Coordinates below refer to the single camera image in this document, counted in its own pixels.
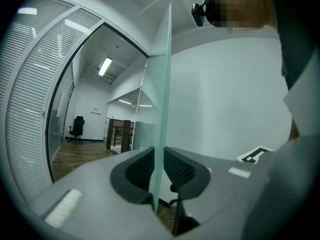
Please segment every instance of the white wall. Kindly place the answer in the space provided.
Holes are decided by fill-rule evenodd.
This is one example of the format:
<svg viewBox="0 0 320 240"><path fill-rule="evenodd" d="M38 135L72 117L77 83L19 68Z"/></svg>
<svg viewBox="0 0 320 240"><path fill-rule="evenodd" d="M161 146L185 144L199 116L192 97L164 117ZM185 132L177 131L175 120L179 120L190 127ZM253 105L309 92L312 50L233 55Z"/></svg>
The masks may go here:
<svg viewBox="0 0 320 240"><path fill-rule="evenodd" d="M148 52L157 27L130 0L69 0L101 15Z"/></svg>
<svg viewBox="0 0 320 240"><path fill-rule="evenodd" d="M234 160L257 147L277 149L291 115L279 40L235 38L172 56L167 146Z"/></svg>
<svg viewBox="0 0 320 240"><path fill-rule="evenodd" d="M134 122L136 118L136 108L129 104L115 101L109 104L106 117L118 120L130 120L131 122Z"/></svg>
<svg viewBox="0 0 320 240"><path fill-rule="evenodd" d="M82 116L85 120L82 139L97 141L104 139L110 93L110 84L103 82L101 77L97 76L92 81L80 78L78 88L71 96L68 111L70 110L70 114L73 111L71 125L77 116Z"/></svg>
<svg viewBox="0 0 320 240"><path fill-rule="evenodd" d="M205 25L203 27L197 27L173 35L172 54L176 54L203 44L234 38L278 39L279 35L277 31L270 26L265 26L261 29L250 31L245 31L240 28L234 28L231 31L226 31L224 27L213 27L212 25Z"/></svg>
<svg viewBox="0 0 320 240"><path fill-rule="evenodd" d="M111 85L110 101L117 100L119 97L140 88L146 61L147 58L141 55L123 74L117 77Z"/></svg>

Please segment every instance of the headset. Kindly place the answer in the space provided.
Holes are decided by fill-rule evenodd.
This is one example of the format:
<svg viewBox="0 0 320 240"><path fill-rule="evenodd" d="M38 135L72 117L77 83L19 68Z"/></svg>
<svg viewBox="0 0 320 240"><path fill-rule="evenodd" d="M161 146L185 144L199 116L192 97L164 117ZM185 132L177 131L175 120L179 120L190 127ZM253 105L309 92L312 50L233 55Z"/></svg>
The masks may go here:
<svg viewBox="0 0 320 240"><path fill-rule="evenodd" d="M202 27L204 25L204 20L206 13L204 11L205 1L201 5L198 3L194 3L192 5L191 14L193 19L198 27Z"/></svg>

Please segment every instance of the glass door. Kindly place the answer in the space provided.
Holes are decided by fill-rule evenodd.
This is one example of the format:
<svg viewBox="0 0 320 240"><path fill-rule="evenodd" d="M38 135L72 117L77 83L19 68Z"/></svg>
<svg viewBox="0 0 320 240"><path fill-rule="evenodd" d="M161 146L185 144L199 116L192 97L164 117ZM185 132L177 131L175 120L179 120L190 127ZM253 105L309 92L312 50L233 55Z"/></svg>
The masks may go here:
<svg viewBox="0 0 320 240"><path fill-rule="evenodd" d="M141 82L135 117L132 149L154 147L154 172L149 191L158 208L164 147L166 144L170 69L171 69L171 4L164 14L153 41L151 54Z"/></svg>

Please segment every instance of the light fixture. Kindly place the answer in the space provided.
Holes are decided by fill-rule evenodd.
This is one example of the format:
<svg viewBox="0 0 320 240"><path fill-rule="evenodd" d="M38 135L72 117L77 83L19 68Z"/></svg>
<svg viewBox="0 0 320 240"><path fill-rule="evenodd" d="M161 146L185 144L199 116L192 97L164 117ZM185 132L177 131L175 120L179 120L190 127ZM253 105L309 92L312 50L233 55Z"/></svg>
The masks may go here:
<svg viewBox="0 0 320 240"><path fill-rule="evenodd" d="M120 101L120 102L123 102L123 103L126 103L126 104L129 104L129 105L132 105L132 103L127 102L127 101L124 101L124 100L122 100L122 99L119 99L119 101Z"/></svg>
<svg viewBox="0 0 320 240"><path fill-rule="evenodd" d="M103 62L100 71L99 71L99 76L103 76L107 70L107 68L110 66L112 62L112 58L106 57L105 61Z"/></svg>
<svg viewBox="0 0 320 240"><path fill-rule="evenodd" d="M89 28L86 28L85 26L81 26L80 24L78 23L75 23L69 19L65 19L64 20L64 24L70 28L73 28L75 30L78 30L82 33L87 33L89 31Z"/></svg>
<svg viewBox="0 0 320 240"><path fill-rule="evenodd" d="M31 15L37 15L37 8L30 8L30 7L23 7L18 9L18 14L31 14Z"/></svg>

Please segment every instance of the black office chair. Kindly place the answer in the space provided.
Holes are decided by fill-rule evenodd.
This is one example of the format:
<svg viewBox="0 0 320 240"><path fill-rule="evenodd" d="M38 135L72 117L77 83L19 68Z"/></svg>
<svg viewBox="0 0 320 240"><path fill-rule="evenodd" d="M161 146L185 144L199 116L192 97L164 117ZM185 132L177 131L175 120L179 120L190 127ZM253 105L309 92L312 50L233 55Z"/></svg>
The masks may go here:
<svg viewBox="0 0 320 240"><path fill-rule="evenodd" d="M69 131L69 134L73 135L74 138L69 138L68 139L68 143L69 141L74 141L74 145L77 144L77 141L81 142L82 144L84 143L80 138L79 136L82 135L83 133L83 126L85 124L85 120L84 120L84 117L83 116L77 116L76 119L74 119L74 122L73 122L73 129L71 130L71 127L72 126L69 126L70 128L70 131Z"/></svg>

